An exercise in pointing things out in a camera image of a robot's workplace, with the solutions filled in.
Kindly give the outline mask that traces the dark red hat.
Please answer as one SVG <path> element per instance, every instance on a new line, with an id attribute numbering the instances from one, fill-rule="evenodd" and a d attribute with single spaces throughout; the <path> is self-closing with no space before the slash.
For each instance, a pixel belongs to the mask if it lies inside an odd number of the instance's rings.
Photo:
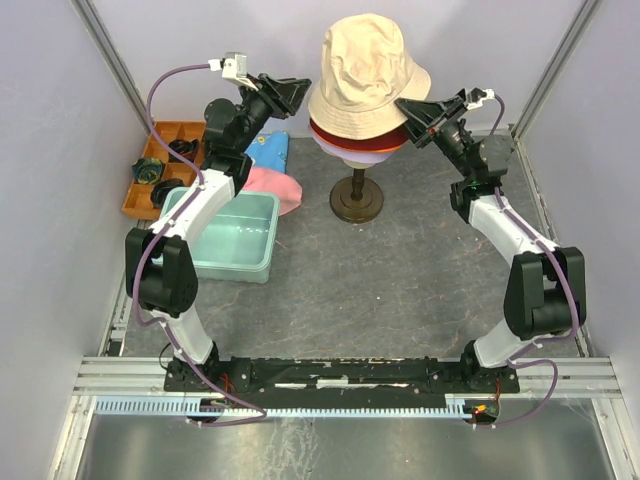
<path id="1" fill-rule="evenodd" d="M 322 140 L 348 151 L 387 152 L 397 150 L 408 141 L 407 133 L 402 126 L 377 137 L 357 140 L 331 134 L 323 130 L 313 119 L 309 123 L 311 131 Z"/>

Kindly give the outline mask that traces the blue printed cloth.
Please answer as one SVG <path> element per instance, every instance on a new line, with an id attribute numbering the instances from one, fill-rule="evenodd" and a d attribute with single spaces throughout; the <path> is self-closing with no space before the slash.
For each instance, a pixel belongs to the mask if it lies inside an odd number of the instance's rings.
<path id="1" fill-rule="evenodd" d="M 280 173 L 287 170 L 290 136 L 286 132 L 258 135 L 246 149 L 254 165 Z"/>

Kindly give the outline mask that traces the orange bucket hat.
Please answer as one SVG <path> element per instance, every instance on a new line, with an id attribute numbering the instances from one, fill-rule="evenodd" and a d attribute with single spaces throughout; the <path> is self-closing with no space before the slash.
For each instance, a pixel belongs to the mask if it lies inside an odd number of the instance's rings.
<path id="1" fill-rule="evenodd" d="M 402 147 L 406 141 L 395 142 L 382 142 L 374 140 L 343 140 L 342 142 L 332 142 L 328 139 L 321 138 L 323 144 L 350 152 L 372 152 L 372 153 L 386 153 L 393 152 Z"/>

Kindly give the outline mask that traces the beige bucket hat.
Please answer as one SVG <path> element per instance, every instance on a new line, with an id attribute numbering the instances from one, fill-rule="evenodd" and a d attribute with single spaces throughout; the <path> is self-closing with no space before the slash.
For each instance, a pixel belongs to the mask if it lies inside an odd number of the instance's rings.
<path id="1" fill-rule="evenodd" d="M 422 101 L 431 86 L 431 76 L 409 54 L 395 21 L 374 13 L 349 16 L 325 33 L 309 116 L 330 135 L 369 140 L 406 121 L 396 100 Z"/>

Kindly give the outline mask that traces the purple bucket hat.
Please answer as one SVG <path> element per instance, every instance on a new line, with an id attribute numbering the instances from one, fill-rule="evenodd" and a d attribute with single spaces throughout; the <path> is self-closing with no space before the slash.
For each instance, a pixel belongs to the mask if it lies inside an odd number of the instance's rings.
<path id="1" fill-rule="evenodd" d="M 317 135 L 313 135 L 313 139 L 316 144 L 328 155 L 339 158 L 345 163 L 351 162 L 354 164 L 363 164 L 365 167 L 368 165 L 376 165 L 386 161 L 391 157 L 395 151 L 385 152 L 372 152 L 372 151 L 351 151 L 337 147 L 323 140 Z"/>

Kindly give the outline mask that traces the pink bucket hat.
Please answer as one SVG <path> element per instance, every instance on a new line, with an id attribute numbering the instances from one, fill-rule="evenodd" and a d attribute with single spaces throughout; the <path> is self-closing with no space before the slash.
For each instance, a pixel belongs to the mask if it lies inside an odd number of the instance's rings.
<path id="1" fill-rule="evenodd" d="M 243 190 L 275 195 L 280 202 L 280 216 L 294 211 L 302 204 L 301 185 L 293 177 L 269 168 L 253 167 Z"/>

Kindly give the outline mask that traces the cream mannequin head stand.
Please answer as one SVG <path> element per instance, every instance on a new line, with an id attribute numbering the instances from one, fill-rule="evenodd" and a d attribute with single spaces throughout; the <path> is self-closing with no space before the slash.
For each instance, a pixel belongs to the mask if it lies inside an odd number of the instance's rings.
<path id="1" fill-rule="evenodd" d="M 380 186 L 366 176 L 372 164 L 344 160 L 352 173 L 337 181 L 329 195 L 332 212 L 340 220 L 362 224 L 375 219 L 382 211 L 384 193 Z"/>

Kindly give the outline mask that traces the teal plastic basket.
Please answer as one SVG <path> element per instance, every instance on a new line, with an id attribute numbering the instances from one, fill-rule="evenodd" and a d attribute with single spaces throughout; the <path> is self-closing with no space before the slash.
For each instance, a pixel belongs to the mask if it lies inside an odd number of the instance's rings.
<path id="1" fill-rule="evenodd" d="M 221 206 L 189 247 L 201 280 L 265 283 L 269 279 L 280 201 L 242 191 Z"/>

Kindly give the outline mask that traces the wooden compartment tray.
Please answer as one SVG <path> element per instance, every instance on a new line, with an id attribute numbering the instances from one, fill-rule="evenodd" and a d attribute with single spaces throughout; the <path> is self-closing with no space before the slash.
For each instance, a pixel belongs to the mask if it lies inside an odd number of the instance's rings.
<path id="1" fill-rule="evenodd" d="M 158 121 L 155 129 L 167 144 L 174 140 L 193 143 L 203 138 L 205 124 L 193 121 Z M 171 161 L 169 152 L 150 135 L 143 153 L 131 166 L 133 179 L 122 206 L 122 212 L 138 220 L 157 220 L 161 207 L 152 199 L 153 189 L 163 181 L 177 179 L 189 187 L 197 178 L 192 167 L 181 161 Z"/>

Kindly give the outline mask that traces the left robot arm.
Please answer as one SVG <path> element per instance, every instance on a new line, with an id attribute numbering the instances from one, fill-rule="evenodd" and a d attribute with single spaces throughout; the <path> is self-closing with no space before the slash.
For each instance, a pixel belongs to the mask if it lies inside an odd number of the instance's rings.
<path id="1" fill-rule="evenodd" d="M 246 150 L 254 138 L 269 119 L 295 115 L 311 85 L 309 79 L 248 75 L 238 88 L 240 103 L 211 101 L 204 110 L 203 161 L 195 168 L 194 183 L 158 222 L 133 228 L 125 238 L 126 288 L 135 319 L 161 327 L 178 368 L 198 389 L 215 387 L 221 366 L 196 311 L 198 278 L 191 250 L 245 186 L 253 166 Z"/>

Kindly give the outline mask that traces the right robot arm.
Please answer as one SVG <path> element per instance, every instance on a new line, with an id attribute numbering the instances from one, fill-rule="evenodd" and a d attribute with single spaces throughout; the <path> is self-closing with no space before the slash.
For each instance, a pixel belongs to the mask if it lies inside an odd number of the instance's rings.
<path id="1" fill-rule="evenodd" d="M 495 134 L 476 139 L 465 127 L 468 111 L 496 97 L 490 89 L 475 88 L 444 101 L 395 102 L 413 145 L 435 144 L 461 174 L 451 186 L 452 209 L 510 267 L 502 320 L 471 342 L 460 358 L 460 382 L 472 391 L 486 388 L 495 370 L 513 366 L 528 351 L 574 339 L 586 320 L 583 253 L 558 245 L 517 213 L 502 192 L 510 151 Z"/>

